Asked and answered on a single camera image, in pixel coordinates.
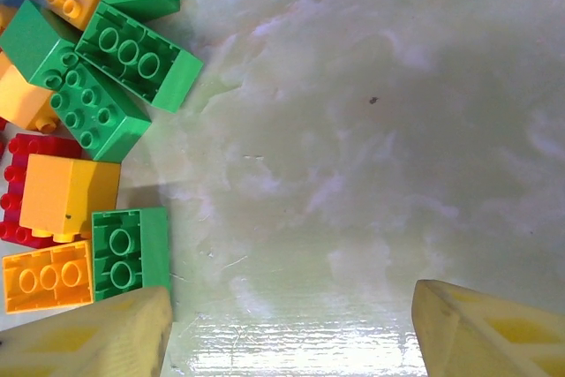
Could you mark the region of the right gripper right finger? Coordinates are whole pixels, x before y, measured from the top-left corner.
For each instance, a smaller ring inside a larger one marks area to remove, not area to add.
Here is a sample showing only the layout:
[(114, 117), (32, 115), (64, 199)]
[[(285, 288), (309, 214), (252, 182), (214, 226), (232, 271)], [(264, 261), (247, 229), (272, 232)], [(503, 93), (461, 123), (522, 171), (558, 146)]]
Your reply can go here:
[(412, 323), (430, 376), (563, 376), (564, 317), (438, 280), (416, 282)]

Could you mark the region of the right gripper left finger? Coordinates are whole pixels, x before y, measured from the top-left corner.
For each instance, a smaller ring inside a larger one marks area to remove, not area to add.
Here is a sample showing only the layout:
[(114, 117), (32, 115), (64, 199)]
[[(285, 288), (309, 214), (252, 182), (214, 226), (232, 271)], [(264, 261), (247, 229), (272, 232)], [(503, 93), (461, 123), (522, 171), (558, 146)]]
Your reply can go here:
[(147, 287), (1, 332), (2, 376), (159, 376), (173, 312)]

